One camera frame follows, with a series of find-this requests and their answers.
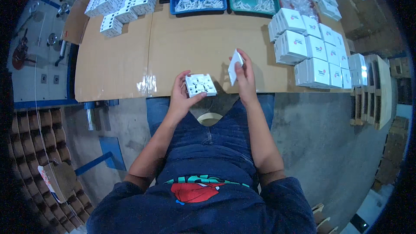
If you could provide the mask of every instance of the leg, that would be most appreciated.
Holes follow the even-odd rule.
[[[269,129],[273,120],[274,93],[257,95]],[[227,114],[211,127],[213,143],[231,148],[252,161],[247,112],[239,99]]]
[[[152,97],[146,99],[147,122],[150,135],[153,136],[169,109],[169,97]],[[188,112],[175,129],[174,136],[168,148],[169,152],[176,147],[204,144],[208,135],[208,128],[202,126],[196,118]]]

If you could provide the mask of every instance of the white cable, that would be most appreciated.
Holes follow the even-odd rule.
[[[41,34],[42,34],[42,29],[43,29],[43,24],[45,23],[45,19],[46,19],[46,16],[44,16],[44,18],[43,18],[43,22],[42,22],[42,26],[40,27],[39,39],[38,39],[38,41],[37,41],[37,46],[38,46],[38,47],[39,47],[39,44],[40,44],[40,36],[41,36]],[[34,105],[35,105],[35,107],[36,107],[36,116],[37,116],[37,123],[38,123],[38,125],[39,125],[39,133],[40,133],[40,138],[42,139],[43,149],[44,149],[44,151],[45,151],[46,159],[48,160],[48,164],[49,164],[49,166],[50,166],[49,156],[48,156],[48,153],[46,152],[46,146],[45,146],[44,139],[43,139],[43,135],[42,135],[42,126],[40,125],[39,111],[37,110],[37,100],[36,100],[36,68],[37,68],[37,55],[36,55],[36,59],[35,59],[35,63],[34,63]],[[52,169],[52,167],[51,167],[51,166],[50,166],[50,168],[51,168],[52,175],[53,175],[53,177],[54,177],[54,179],[55,179],[55,182],[57,183],[58,190],[59,190],[59,192],[60,192],[61,196],[62,196],[62,197],[64,197],[64,195],[63,195],[63,193],[62,193],[62,190],[61,190],[61,188],[59,187],[58,180],[57,180],[57,179],[56,179],[56,177],[55,177],[54,170]],[[82,222],[78,219],[78,216],[76,215],[76,211],[74,212],[74,211],[72,210],[71,206],[68,204],[68,202],[67,202],[66,200],[65,200],[65,203],[67,204],[68,208],[71,210],[72,214],[75,216],[76,220],[77,220],[77,221],[79,221],[80,225],[84,225],[84,223],[82,223]]]

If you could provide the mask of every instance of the right hand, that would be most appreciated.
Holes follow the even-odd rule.
[[[242,67],[239,62],[236,62],[236,74],[238,85],[240,87],[240,99],[242,104],[247,108],[258,102],[253,66],[250,57],[248,57],[243,50],[237,48],[237,52],[244,60],[244,65]]]

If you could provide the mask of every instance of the wooden pallet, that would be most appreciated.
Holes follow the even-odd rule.
[[[391,118],[392,84],[388,65],[378,55],[365,57],[368,86],[357,87],[351,93],[351,125],[368,123],[379,130]]]

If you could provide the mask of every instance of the printed logo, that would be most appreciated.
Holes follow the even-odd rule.
[[[318,75],[325,76],[325,70],[318,70]]]

